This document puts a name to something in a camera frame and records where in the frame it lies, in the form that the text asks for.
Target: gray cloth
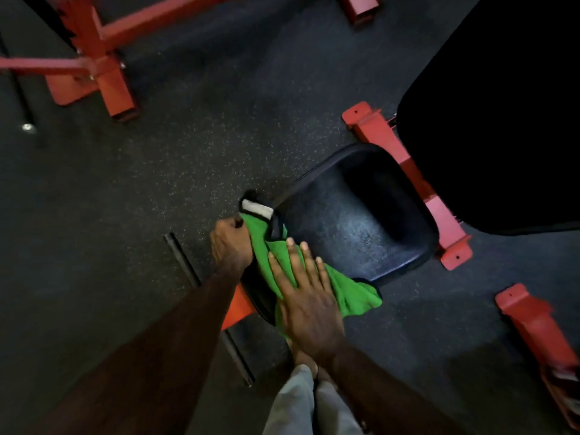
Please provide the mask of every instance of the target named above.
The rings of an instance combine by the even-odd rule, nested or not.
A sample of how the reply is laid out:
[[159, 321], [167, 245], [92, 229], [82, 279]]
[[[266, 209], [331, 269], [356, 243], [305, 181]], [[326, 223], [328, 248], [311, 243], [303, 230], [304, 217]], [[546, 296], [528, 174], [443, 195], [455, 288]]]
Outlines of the gray cloth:
[[321, 435], [363, 433], [334, 387], [320, 382], [314, 392], [309, 367], [299, 365], [276, 395], [262, 435], [312, 435], [314, 414]]

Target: leg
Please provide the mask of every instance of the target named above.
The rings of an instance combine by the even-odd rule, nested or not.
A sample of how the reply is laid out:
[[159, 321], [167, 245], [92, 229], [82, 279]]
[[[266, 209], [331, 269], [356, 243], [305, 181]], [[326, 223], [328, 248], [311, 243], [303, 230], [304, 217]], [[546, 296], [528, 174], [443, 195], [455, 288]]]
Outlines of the leg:
[[316, 388], [316, 418], [320, 433], [322, 435], [362, 435], [363, 430], [329, 381], [328, 374], [321, 369], [318, 377], [320, 383]]
[[306, 365], [298, 365], [272, 404], [262, 435], [311, 435], [314, 380]]

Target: green towel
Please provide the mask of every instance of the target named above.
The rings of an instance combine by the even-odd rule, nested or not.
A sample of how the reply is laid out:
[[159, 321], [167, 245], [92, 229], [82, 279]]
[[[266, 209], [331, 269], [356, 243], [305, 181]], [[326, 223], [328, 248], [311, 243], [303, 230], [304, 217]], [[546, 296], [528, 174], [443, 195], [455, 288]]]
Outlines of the green towel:
[[[287, 237], [286, 227], [283, 228], [283, 238], [281, 240], [266, 241], [265, 235], [268, 230], [268, 223], [246, 213], [241, 213], [240, 215], [246, 222], [248, 230], [250, 231], [252, 248], [256, 255], [262, 276], [264, 276], [266, 283], [268, 283], [272, 291], [276, 293], [276, 296], [278, 296], [279, 299], [282, 299], [282, 294], [274, 280], [270, 263], [268, 262], [268, 251], [271, 251], [274, 256], [276, 256], [280, 266], [286, 273], [286, 276], [288, 276], [288, 279], [290, 279], [290, 282], [295, 287], [296, 280], [292, 273], [290, 257], [288, 256], [288, 248], [285, 241]], [[360, 315], [366, 313], [371, 308], [378, 307], [382, 304], [381, 297], [377, 294], [376, 289], [373, 286], [363, 282], [355, 282], [333, 269], [328, 264], [324, 265], [326, 266], [330, 282], [332, 283], [332, 289], [337, 299], [340, 313], [343, 317]], [[276, 328], [283, 331], [284, 327], [282, 326], [282, 318], [278, 307], [276, 307], [275, 319]]]

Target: floor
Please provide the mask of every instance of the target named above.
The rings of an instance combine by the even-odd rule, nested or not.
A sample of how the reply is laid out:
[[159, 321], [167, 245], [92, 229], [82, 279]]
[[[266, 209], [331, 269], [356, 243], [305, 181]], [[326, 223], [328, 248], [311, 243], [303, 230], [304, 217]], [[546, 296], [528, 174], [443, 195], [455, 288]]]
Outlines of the floor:
[[[155, 0], [99, 0], [105, 21]], [[234, 0], [124, 49], [139, 119], [113, 123], [98, 95], [68, 108], [23, 79], [40, 133], [0, 77], [0, 432], [19, 434], [76, 379], [188, 288], [173, 231], [201, 278], [208, 233], [245, 189], [274, 196], [354, 141], [340, 114], [398, 101], [477, 0], [384, 0], [355, 31], [336, 0]], [[20, 0], [0, 6], [13, 55], [70, 50]], [[580, 349], [580, 232], [473, 234], [474, 258], [433, 261], [346, 321], [349, 339], [471, 433], [569, 433], [494, 294], [524, 282]], [[260, 433], [289, 372], [257, 317], [233, 333], [257, 374], [220, 347], [188, 433]]]

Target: white fabric patch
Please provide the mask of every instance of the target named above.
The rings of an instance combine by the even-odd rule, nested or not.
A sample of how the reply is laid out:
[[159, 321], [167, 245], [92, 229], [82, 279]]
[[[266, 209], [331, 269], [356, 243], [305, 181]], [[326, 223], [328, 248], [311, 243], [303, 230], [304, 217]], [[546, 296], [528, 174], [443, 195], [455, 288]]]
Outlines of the white fabric patch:
[[255, 213], [266, 220], [271, 219], [274, 214], [272, 208], [246, 199], [242, 200], [242, 209], [247, 212]]

